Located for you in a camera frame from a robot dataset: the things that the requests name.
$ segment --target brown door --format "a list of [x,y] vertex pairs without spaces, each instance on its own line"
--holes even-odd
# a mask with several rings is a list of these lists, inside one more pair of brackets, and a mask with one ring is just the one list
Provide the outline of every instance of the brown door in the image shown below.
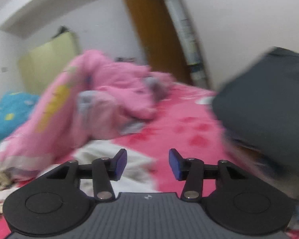
[[124,0],[153,71],[192,84],[189,67],[163,0]]

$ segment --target blue pillow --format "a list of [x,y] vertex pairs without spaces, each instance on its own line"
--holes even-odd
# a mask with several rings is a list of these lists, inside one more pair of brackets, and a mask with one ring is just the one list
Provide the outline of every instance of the blue pillow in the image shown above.
[[25,123],[39,96],[28,93],[6,93],[0,100],[0,141]]

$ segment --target bed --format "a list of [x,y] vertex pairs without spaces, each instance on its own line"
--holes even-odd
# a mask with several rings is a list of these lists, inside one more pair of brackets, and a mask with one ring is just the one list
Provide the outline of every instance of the bed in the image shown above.
[[[222,127],[214,118],[209,105],[198,104],[203,97],[213,96],[212,91],[176,84],[170,95],[158,103],[158,114],[138,134],[113,139],[114,144],[139,151],[156,159],[152,172],[157,190],[181,193],[184,182],[175,180],[169,164],[168,151],[176,148],[184,158],[195,157],[206,164],[217,164],[220,159],[230,158],[222,146]],[[71,158],[68,155],[63,161]],[[213,180],[204,181],[203,195],[215,189]],[[0,239],[10,230],[2,218],[0,220]]]

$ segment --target silver rivet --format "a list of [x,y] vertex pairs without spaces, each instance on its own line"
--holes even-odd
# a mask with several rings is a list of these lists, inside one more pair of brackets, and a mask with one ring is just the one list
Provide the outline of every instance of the silver rivet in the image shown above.
[[110,199],[112,197],[112,193],[109,191],[101,191],[96,195],[99,199]]
[[196,199],[199,197],[199,193],[197,191],[186,191],[184,197],[187,199]]

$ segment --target white wall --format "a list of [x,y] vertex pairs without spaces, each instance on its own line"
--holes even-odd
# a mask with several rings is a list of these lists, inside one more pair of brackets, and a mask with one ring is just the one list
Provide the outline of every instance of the white wall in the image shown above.
[[299,52],[299,0],[183,0],[214,88],[272,46]]
[[23,84],[17,68],[17,59],[23,53],[22,40],[0,31],[0,98],[7,91],[22,91]]
[[[56,3],[55,9],[61,11],[62,7]],[[26,31],[32,24],[28,19],[22,27]],[[25,46],[31,49],[49,41],[61,25],[77,34],[83,50],[99,49],[113,59],[135,57],[137,63],[146,63],[123,0],[97,0],[72,10],[25,39]]]

